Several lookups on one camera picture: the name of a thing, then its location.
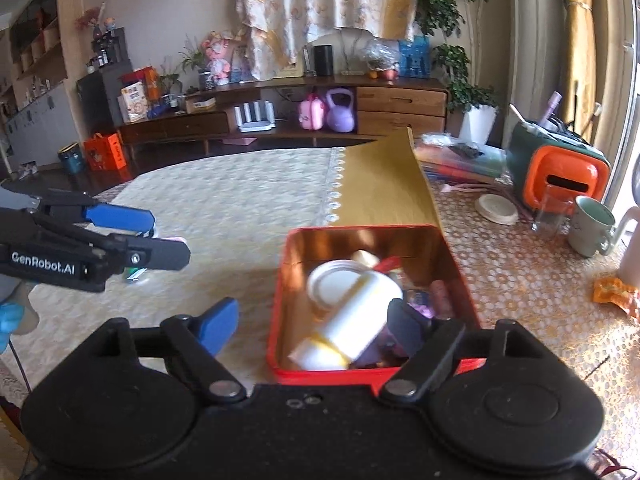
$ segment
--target red tin box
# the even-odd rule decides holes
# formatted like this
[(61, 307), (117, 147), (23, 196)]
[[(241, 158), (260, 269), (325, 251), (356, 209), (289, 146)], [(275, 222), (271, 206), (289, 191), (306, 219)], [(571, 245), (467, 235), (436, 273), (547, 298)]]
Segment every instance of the red tin box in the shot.
[[(267, 361), (281, 384), (336, 385), (370, 384), (380, 389), (398, 368), (318, 371), (301, 370), (288, 358), (314, 325), (312, 301), (306, 294), (306, 280), (320, 264), (348, 259), (357, 250), (369, 251), (380, 259), (398, 256), (402, 268), (419, 288), (443, 280), (456, 317), (469, 328), (479, 328), (476, 309), (440, 229), (433, 225), (314, 227), (291, 231), (287, 236), (278, 273)], [(458, 372), (477, 368), (484, 360), (465, 360)]]

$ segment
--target floor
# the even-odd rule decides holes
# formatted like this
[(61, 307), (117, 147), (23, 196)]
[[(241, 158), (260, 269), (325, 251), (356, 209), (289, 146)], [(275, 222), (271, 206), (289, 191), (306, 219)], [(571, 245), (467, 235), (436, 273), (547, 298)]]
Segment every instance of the floor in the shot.
[[(318, 148), (351, 146), (361, 144), (361, 140), (318, 139)], [(164, 144), (144, 144), (136, 149), (135, 162), (118, 171), (85, 170), (69, 175), (64, 170), (48, 170), (26, 177), (26, 180), (38, 186), (72, 191), (84, 191), (91, 196), (97, 195), (113, 186), (128, 182), (139, 174), (149, 171), (198, 160), (210, 156), (230, 155), (233, 153), (254, 152), (258, 150), (282, 150), (287, 148), (312, 148), (311, 139), (257, 139), (248, 146), (233, 146), (221, 141), (209, 141), (209, 153), (204, 152), (202, 142), (168, 142)]]

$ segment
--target purple kettlebell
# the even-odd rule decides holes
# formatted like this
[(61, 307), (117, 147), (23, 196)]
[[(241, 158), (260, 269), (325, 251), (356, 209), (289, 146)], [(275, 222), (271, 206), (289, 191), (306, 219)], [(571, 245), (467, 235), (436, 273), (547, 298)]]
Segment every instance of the purple kettlebell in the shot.
[[(331, 96), (334, 94), (345, 94), (351, 98), (349, 106), (340, 106), (334, 103)], [(326, 93), (326, 103), (329, 105), (329, 113), (326, 115), (326, 124), (334, 132), (348, 134), (352, 132), (356, 119), (353, 116), (353, 92), (347, 88), (333, 88)]]

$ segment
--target white flower pot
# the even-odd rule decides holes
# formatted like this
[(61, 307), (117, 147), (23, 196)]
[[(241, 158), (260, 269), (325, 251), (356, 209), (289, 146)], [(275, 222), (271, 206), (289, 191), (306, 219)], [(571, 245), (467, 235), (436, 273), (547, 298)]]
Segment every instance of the white flower pot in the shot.
[(459, 139), (486, 144), (489, 134), (495, 123), (498, 108), (489, 105), (481, 105), (471, 108), (462, 121)]

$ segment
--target blue glove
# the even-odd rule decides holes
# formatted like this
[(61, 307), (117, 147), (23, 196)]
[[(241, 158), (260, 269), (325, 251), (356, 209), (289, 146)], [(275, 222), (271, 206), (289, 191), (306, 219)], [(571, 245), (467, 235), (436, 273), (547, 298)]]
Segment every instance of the blue glove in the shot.
[(0, 353), (6, 350), (9, 336), (18, 328), (24, 316), (24, 307), (17, 303), (0, 304)]

